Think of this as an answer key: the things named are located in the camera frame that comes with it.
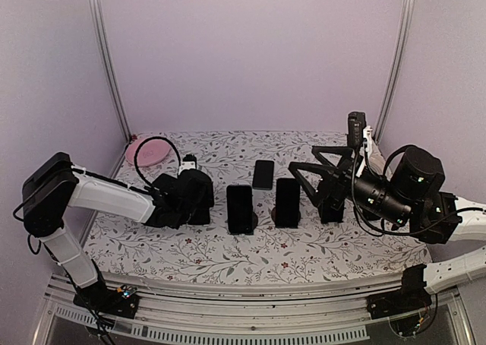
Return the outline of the blue phone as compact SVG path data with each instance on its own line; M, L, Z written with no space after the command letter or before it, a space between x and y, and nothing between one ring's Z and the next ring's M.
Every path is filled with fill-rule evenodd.
M227 224L233 235L252 234L253 196L249 185L229 185L226 189Z

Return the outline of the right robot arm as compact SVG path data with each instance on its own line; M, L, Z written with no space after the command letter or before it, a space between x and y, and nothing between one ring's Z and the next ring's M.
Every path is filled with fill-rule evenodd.
M440 159L408 144L391 177L365 167L348 147L313 147L317 163L292 162L289 171L315 207L329 219L350 201L356 220L375 236L407 237L437 247L437 260L402 273L393 305L409 311L426 296L485 275L485 205L442 191Z

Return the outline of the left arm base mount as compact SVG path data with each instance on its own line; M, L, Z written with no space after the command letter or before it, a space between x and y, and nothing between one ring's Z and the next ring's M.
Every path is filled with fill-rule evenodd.
M123 284L116 289L107 287L103 278L85 288L74 287L73 303L93 312L134 319L140 297L137 287Z

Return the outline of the black phone front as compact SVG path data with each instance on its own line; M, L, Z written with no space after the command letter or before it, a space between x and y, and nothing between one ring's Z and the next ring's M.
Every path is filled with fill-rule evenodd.
M328 223L341 223L343 221L345 206L341 203L336 206L331 201L323 201L318 207L318 213L320 217L320 222L324 224Z

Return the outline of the black phone teal edge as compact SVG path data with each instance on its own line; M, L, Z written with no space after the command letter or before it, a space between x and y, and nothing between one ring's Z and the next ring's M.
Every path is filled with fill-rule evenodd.
M273 188L274 162L272 160L257 160L254 164L252 188L256 190L271 190Z

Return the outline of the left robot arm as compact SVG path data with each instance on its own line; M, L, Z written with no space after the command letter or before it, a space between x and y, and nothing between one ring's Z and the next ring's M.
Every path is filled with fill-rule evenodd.
M64 152L52 155L22 186L22 202L14 218L54 256L84 298L97 310L113 302L110 289L82 249L67 220L76 210L101 212L140 225L178 229L205 225L214 205L213 181L192 159L182 161L176 176L161 174L146 188L90 172Z

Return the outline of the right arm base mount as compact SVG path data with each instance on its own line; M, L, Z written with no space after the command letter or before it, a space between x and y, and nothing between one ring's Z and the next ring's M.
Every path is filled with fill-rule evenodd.
M389 318L415 312L411 319L391 321L392 331L400 337L414 337L426 331L437 316L435 309L431 322L424 324L432 305L431 294L425 290L427 282L424 279L424 270L426 268L426 264L409 267L402 273L399 289L369 295L366 298L366 309L371 318Z

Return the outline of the pink phone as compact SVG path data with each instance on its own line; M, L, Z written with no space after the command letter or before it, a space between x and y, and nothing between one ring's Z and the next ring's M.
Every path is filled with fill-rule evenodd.
M296 179L276 181L274 223L278 228L297 228L300 221L300 185Z

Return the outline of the black round base stand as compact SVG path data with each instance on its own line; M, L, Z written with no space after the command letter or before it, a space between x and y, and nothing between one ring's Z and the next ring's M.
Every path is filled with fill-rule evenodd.
M255 212L251 213L251 223L250 223L250 229L254 230L258 225L258 216L256 215Z

